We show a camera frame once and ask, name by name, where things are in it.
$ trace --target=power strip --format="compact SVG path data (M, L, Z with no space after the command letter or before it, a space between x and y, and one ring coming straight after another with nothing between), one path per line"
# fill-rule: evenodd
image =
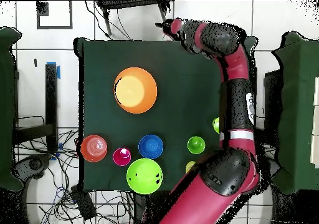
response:
M75 204L79 206L81 216L84 220L89 220L97 216L97 211L94 207L90 194L83 190L78 191L77 185L71 187L71 197Z

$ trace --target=tile grout line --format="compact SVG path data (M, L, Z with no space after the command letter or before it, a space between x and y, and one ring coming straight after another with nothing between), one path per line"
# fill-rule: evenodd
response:
M16 30L17 30L17 1L16 1ZM16 65L17 65L17 42L16 42ZM19 104L19 93L17 97L17 103ZM18 108L18 113L17 113L17 128L19 128L19 106ZM19 155L19 148L17 149L17 161L20 162L20 155Z
M252 31L253 31L253 28L254 28L254 0L252 0Z
M247 201L247 219L246 219L246 224L248 224L248 214L249 214L249 200Z
M95 191L95 212L97 212L97 192ZM97 224L97 215L95 215L95 224Z
M73 49L64 49L64 48L12 48L15 51L74 51ZM255 52L272 52L273 50L255 50Z
M93 13L94 13L94 16L93 16L93 20L94 20L94 41L95 41L95 1L93 1Z
M36 202L27 202L26 203L27 205L56 205L55 203L36 203ZM118 203L96 203L96 205L117 205Z
M59 48L52 48L52 49L45 49L45 48L15 48L14 50L19 51L74 51L73 49L59 49Z

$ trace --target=dark green panel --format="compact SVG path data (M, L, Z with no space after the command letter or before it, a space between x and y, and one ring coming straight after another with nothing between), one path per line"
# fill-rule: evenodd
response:
M12 45L21 37L21 33L11 27L0 27L0 187L19 191L23 184L11 174L14 160L12 133L14 127L14 56Z
M87 190L129 190L126 167L112 155L128 147L132 161L141 158L138 142L146 134L159 135L164 152L156 159L163 170L161 190L171 190L185 173L186 164L202 156L188 152L187 141L202 136L209 147L218 147L219 135L212 120L219 116L220 72L202 55L187 53L178 42L84 42L84 135L101 135L108 153L99 163L85 162ZM140 67L155 78L158 97L144 114L121 109L113 95L115 77L127 67Z
M286 45L275 52L283 64L279 162L285 172L278 173L274 182L283 193L290 194L300 189L319 190L319 169L310 163L319 42L297 39L292 32Z

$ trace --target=lime green bowl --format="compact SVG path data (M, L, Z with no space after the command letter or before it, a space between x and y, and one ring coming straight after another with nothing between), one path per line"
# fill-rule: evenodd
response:
M214 130L219 134L219 117L215 118L212 121L212 126L214 127Z
M154 160L142 158L128 167L126 180L130 188L136 193L149 195L161 186L163 173L161 167Z
M205 149L205 141L198 136L191 137L188 140L187 148L193 154L202 153Z

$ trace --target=orange bowl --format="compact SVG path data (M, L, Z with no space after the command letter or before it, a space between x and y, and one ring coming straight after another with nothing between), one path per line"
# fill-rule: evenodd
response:
M115 79L114 96L122 109L140 114L154 105L157 97L156 82L146 70L130 67L121 71Z

